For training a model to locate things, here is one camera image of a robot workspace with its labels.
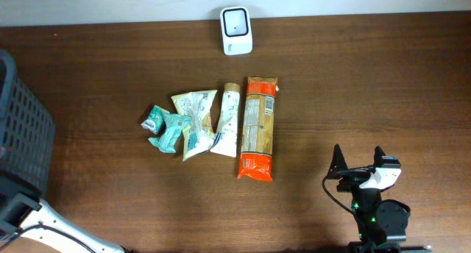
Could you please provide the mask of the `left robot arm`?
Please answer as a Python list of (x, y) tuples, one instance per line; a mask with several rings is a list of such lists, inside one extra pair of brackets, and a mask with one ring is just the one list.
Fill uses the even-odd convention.
[(41, 198), (24, 179), (1, 172), (1, 250), (20, 238), (35, 240), (59, 252), (126, 253), (123, 246), (103, 240), (73, 224)]

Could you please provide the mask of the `grey plastic mesh basket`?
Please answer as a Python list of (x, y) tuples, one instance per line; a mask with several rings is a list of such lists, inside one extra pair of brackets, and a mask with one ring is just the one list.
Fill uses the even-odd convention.
[(46, 195), (55, 123), (18, 76), (15, 60), (1, 50), (1, 170)]

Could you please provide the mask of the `white cosmetic tube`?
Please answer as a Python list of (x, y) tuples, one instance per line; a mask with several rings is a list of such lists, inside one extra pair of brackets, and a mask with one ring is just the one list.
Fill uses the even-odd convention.
[(236, 157), (240, 91), (241, 87), (236, 83), (229, 82), (224, 85), (216, 139), (210, 152)]

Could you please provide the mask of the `orange spaghetti pasta pack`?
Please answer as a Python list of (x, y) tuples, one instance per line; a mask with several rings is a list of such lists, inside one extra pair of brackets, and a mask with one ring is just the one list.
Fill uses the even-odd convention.
[(238, 178), (272, 181), (277, 82), (257, 76), (247, 80)]

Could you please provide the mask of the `cream snack bag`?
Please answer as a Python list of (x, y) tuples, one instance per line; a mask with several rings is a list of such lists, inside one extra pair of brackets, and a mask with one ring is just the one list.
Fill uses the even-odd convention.
[(214, 144), (216, 134), (210, 109), (216, 94), (217, 90), (201, 90), (171, 97), (177, 113), (191, 118), (190, 124), (183, 129), (183, 162), (208, 152)]

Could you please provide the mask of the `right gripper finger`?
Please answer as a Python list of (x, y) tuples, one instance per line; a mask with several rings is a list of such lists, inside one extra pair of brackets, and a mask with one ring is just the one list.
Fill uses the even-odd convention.
[(341, 173), (347, 170), (347, 164), (342, 154), (339, 144), (336, 144), (333, 148), (333, 158), (330, 163), (330, 167), (327, 172), (328, 178), (340, 178)]
[(383, 158), (385, 156), (385, 153), (383, 152), (382, 148), (380, 146), (375, 147), (375, 153), (374, 153), (374, 167), (382, 167), (383, 164), (385, 163), (385, 159)]

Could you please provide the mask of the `white barcode scanner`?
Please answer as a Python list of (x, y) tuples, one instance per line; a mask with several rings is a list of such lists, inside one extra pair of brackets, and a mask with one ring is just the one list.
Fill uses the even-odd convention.
[(226, 7), (220, 12), (222, 42), (227, 56), (249, 54), (253, 48), (249, 10), (246, 7)]

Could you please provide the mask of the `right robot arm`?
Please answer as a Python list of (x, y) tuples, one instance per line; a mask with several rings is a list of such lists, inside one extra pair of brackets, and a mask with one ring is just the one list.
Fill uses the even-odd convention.
[(330, 192), (326, 194), (350, 213), (358, 227), (359, 242), (350, 242), (348, 252), (400, 252), (406, 241), (406, 228), (411, 209), (394, 199), (381, 198), (382, 192), (394, 186), (401, 174), (401, 164), (394, 156), (375, 147), (374, 163), (348, 168), (338, 144), (324, 180), (335, 179), (339, 193), (351, 193), (352, 202), (346, 207)]

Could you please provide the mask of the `small teal tissue pack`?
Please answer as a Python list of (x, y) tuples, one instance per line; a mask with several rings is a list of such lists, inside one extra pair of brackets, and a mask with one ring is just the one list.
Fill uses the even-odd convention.
[(156, 135), (164, 125), (164, 113), (169, 113), (169, 111), (155, 105), (146, 120), (141, 123), (141, 127)]

